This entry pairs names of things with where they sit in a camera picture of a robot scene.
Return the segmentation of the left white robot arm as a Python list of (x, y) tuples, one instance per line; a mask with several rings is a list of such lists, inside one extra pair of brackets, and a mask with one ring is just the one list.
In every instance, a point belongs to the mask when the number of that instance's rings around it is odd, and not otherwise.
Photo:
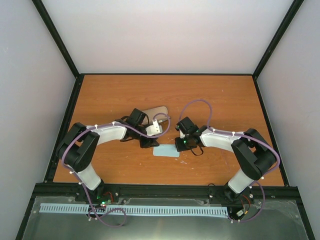
[(92, 165), (97, 146), (115, 140), (138, 140), (143, 149), (157, 147), (156, 135), (162, 132), (157, 119), (151, 120), (146, 113), (135, 108), (129, 116), (111, 123), (95, 126), (75, 123), (58, 145), (56, 156), (70, 170), (70, 174), (87, 188), (86, 195), (96, 202), (104, 195), (104, 188), (100, 186), (103, 181)]

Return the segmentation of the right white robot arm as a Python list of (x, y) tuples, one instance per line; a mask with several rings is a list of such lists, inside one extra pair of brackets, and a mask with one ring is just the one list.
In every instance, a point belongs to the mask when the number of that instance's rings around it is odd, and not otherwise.
[(279, 166), (279, 154), (265, 141), (254, 128), (245, 132), (218, 130), (210, 126), (198, 127), (189, 117), (180, 120), (176, 125), (180, 136), (175, 138), (178, 152), (199, 148), (217, 148), (235, 155), (240, 169), (224, 185), (222, 196), (228, 202), (235, 202), (243, 191), (254, 182), (262, 179), (272, 169)]

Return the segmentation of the light blue cleaning cloth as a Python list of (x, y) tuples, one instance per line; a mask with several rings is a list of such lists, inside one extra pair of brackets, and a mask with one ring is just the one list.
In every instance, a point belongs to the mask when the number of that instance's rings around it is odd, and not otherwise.
[(153, 155), (155, 157), (171, 157), (178, 158), (180, 153), (174, 144), (160, 144), (153, 148)]

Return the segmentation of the plaid glasses case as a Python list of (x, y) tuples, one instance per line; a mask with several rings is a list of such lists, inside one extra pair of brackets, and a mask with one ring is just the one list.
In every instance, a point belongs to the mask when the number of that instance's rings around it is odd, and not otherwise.
[(143, 110), (142, 112), (146, 114), (146, 117), (142, 122), (143, 125), (152, 123), (155, 115), (155, 119), (158, 121), (158, 123), (163, 123), (168, 120), (168, 118), (166, 117), (166, 115), (168, 115), (168, 108), (166, 106), (158, 106)]

